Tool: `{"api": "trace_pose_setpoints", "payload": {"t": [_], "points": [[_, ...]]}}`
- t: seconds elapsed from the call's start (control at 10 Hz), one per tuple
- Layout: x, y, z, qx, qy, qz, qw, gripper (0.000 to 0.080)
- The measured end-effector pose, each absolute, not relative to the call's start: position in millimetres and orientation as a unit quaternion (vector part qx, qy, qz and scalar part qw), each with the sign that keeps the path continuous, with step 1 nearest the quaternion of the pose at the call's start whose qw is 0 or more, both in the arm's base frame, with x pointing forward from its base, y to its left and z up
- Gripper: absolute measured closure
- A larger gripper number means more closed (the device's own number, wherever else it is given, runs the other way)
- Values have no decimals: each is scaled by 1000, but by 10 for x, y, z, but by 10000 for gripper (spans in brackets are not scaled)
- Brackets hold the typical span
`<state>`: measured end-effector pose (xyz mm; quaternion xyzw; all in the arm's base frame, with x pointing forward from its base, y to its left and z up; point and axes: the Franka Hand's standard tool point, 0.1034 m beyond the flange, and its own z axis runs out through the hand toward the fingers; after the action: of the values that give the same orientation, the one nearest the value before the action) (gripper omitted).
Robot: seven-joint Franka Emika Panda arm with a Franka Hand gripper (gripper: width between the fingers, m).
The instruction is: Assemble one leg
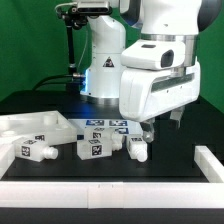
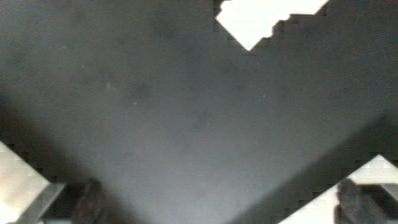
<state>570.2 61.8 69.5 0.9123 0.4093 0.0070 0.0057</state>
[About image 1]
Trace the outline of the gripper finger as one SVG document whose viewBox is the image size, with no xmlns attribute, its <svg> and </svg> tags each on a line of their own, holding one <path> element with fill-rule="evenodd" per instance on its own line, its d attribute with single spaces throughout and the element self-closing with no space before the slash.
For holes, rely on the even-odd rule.
<svg viewBox="0 0 224 224">
<path fill-rule="evenodd" d="M 152 119 L 144 121 L 141 123 L 141 128 L 143 130 L 143 139 L 151 143 L 154 140 L 154 121 Z"/>
<path fill-rule="evenodd" d="M 184 113 L 184 108 L 179 107 L 171 111 L 170 120 L 175 128 L 179 129 L 181 125 L 181 119 Z"/>
</svg>

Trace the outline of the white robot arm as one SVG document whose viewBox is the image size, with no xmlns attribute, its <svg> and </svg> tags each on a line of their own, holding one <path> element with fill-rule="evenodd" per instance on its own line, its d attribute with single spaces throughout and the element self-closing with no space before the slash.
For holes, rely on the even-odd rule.
<svg viewBox="0 0 224 224">
<path fill-rule="evenodd" d="M 81 95 L 116 104 L 154 138 L 154 118 L 178 122 L 200 92 L 196 41 L 222 0 L 83 0 L 92 31 L 92 62 Z"/>
</svg>

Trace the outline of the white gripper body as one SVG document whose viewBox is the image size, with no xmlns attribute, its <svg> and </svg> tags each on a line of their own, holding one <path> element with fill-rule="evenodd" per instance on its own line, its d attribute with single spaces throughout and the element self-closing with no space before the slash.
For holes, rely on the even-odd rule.
<svg viewBox="0 0 224 224">
<path fill-rule="evenodd" d="M 200 92 L 200 73 L 198 62 L 182 77 L 172 77 L 171 69 L 126 69 L 120 82 L 121 116 L 143 122 L 195 101 Z"/>
</svg>

